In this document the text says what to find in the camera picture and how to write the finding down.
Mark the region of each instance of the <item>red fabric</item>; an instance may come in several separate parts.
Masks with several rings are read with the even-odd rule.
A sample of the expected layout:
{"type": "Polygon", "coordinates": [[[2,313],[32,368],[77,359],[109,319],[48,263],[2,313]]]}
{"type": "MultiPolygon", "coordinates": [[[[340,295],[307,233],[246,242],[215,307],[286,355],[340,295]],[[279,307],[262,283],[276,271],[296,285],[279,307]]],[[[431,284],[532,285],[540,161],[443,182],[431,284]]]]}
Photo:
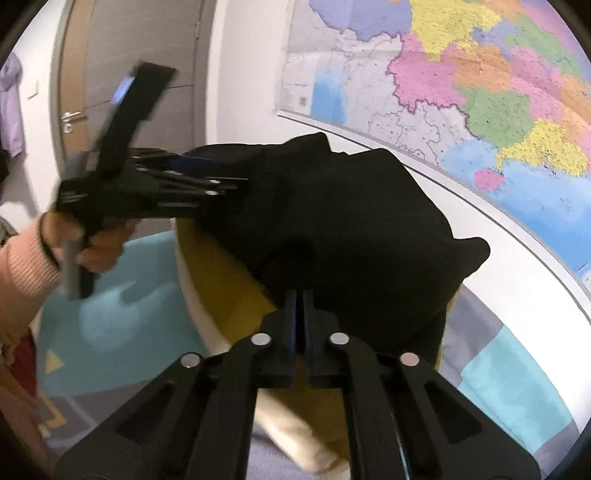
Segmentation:
{"type": "Polygon", "coordinates": [[[10,373],[32,397],[37,394],[36,354],[35,340],[29,330],[14,350],[10,373]]]}

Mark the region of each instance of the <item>black wrist strap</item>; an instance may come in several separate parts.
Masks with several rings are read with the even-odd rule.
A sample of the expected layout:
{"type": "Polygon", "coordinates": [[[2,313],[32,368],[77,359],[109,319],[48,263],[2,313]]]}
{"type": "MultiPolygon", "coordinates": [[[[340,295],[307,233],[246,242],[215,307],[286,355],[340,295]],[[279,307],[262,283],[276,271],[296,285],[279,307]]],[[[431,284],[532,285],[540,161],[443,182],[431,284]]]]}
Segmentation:
{"type": "Polygon", "coordinates": [[[45,213],[43,215],[41,215],[41,219],[39,220],[39,230],[38,230],[38,236],[39,236],[39,242],[41,243],[41,247],[43,249],[43,252],[45,253],[46,257],[51,261],[51,263],[54,264],[54,266],[59,270],[60,269],[60,263],[57,261],[56,256],[53,253],[53,250],[51,249],[51,247],[46,243],[46,241],[43,238],[43,234],[41,233],[42,231],[42,225],[43,225],[43,220],[45,219],[45,213]]]}

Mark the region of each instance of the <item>purple clothing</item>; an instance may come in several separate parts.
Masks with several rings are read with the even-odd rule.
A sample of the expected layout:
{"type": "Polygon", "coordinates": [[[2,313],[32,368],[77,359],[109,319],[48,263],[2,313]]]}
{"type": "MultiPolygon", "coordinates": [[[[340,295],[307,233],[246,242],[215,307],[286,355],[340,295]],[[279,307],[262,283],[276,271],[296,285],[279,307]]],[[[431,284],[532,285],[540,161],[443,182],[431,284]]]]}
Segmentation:
{"type": "Polygon", "coordinates": [[[11,158],[25,149],[21,102],[18,97],[18,76],[21,62],[11,53],[0,70],[0,144],[11,158]]]}

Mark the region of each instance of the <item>white wall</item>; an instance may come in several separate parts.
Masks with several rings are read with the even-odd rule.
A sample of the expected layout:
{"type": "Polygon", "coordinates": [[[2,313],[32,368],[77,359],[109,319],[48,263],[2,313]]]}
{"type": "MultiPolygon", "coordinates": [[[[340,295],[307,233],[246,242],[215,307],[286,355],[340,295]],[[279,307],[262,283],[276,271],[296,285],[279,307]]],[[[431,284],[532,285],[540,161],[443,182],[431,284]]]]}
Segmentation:
{"type": "MultiPolygon", "coordinates": [[[[208,143],[279,143],[316,131],[275,113],[290,11],[290,0],[218,0],[207,85],[208,143]]],[[[329,139],[333,150],[348,153],[377,146],[361,137],[354,143],[329,133],[329,139]]],[[[591,416],[588,296],[509,217],[445,175],[397,156],[417,170],[413,176],[456,236],[489,242],[490,259],[466,284],[528,349],[582,428],[591,416]]]]}
{"type": "Polygon", "coordinates": [[[20,97],[27,153],[11,166],[0,215],[17,230],[51,205],[59,177],[50,128],[50,78],[55,37],[65,3],[66,0],[48,0],[14,48],[23,68],[20,97]],[[36,89],[38,93],[27,99],[36,89]]]}

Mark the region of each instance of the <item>pink sleeve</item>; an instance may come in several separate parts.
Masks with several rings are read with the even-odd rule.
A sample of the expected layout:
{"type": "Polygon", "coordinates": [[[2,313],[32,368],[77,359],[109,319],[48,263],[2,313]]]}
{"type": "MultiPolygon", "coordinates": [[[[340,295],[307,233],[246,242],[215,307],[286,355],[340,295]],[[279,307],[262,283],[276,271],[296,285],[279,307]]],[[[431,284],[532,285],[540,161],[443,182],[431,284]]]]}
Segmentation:
{"type": "Polygon", "coordinates": [[[0,343],[13,347],[60,281],[38,235],[39,220],[0,248],[0,343]]]}

